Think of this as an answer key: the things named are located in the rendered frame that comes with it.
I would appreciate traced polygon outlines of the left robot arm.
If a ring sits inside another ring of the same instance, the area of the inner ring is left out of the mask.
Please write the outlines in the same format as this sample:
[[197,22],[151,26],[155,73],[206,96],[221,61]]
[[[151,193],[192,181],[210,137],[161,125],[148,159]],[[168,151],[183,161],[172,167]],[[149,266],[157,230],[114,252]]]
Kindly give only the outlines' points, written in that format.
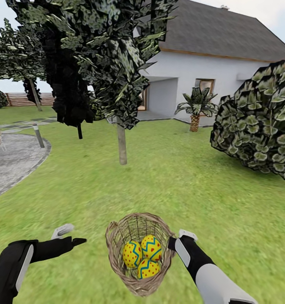
[[8,244],[0,254],[0,304],[12,304],[22,285],[29,264],[59,257],[87,241],[62,235],[72,231],[73,224],[55,229],[51,240],[17,240]]

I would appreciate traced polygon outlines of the wicker basket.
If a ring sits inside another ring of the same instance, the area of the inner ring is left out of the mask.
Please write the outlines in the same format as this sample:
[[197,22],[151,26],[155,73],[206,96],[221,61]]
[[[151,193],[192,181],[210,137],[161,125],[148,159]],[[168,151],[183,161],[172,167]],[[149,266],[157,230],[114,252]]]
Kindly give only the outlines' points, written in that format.
[[[167,240],[165,243],[163,254],[159,260],[161,271],[151,277],[147,277],[141,280],[134,276],[132,271],[129,272],[129,268],[127,268],[126,264],[123,262],[123,255],[121,253],[122,244],[126,240],[126,238],[124,237],[124,230],[121,228],[121,225],[129,223],[130,218],[137,217],[142,217],[145,219],[145,234],[149,233],[148,227],[150,225],[148,224],[148,220],[154,222],[155,225],[159,224],[160,229],[162,229],[162,231],[165,231],[167,234]],[[116,233],[120,234],[121,237],[121,239],[118,241],[116,241],[115,239]],[[111,268],[120,277],[123,283],[125,283],[125,286],[130,290],[130,292],[133,295],[140,297],[147,297],[156,292],[158,287],[163,282],[164,276],[166,275],[168,269],[172,264],[173,257],[176,255],[176,251],[170,250],[168,248],[169,238],[176,238],[176,233],[173,233],[169,229],[167,223],[165,223],[165,221],[159,216],[153,215],[149,212],[130,213],[118,223],[116,223],[115,221],[111,221],[107,227],[105,237],[109,252],[108,258],[110,261]],[[119,255],[120,257],[118,258]],[[126,275],[128,272],[129,276]]]

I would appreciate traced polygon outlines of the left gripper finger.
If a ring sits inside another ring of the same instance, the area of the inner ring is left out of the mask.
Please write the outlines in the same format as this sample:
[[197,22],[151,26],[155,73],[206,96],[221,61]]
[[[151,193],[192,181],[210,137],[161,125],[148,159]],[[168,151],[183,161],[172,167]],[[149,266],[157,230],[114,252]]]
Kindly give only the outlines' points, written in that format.
[[72,240],[71,249],[73,249],[73,247],[75,247],[75,246],[77,246],[79,244],[82,244],[82,243],[84,243],[86,241],[87,241],[87,239],[84,239],[84,238],[74,238]]

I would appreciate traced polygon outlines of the easter egg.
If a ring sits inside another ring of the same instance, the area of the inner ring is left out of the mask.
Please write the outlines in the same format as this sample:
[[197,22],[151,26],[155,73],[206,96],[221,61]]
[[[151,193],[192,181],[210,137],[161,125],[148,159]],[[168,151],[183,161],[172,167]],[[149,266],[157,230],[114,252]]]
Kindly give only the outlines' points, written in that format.
[[151,277],[161,271],[157,261],[152,261],[148,258],[143,258],[140,264],[136,267],[136,276],[139,280]]
[[123,262],[129,269],[135,269],[145,255],[141,249],[142,242],[130,240],[122,248]]
[[141,249],[145,258],[159,262],[163,254],[160,240],[155,235],[148,234],[142,238],[141,242]]

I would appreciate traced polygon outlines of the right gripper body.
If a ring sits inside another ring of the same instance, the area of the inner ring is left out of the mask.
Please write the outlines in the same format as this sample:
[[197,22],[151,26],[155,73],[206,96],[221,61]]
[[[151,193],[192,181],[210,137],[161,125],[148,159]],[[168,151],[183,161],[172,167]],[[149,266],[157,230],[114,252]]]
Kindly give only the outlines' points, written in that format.
[[170,238],[169,238],[168,248],[169,248],[170,250],[176,251],[176,250],[175,250],[175,242],[176,242],[176,240],[177,240],[177,238],[175,238],[175,237],[170,237]]

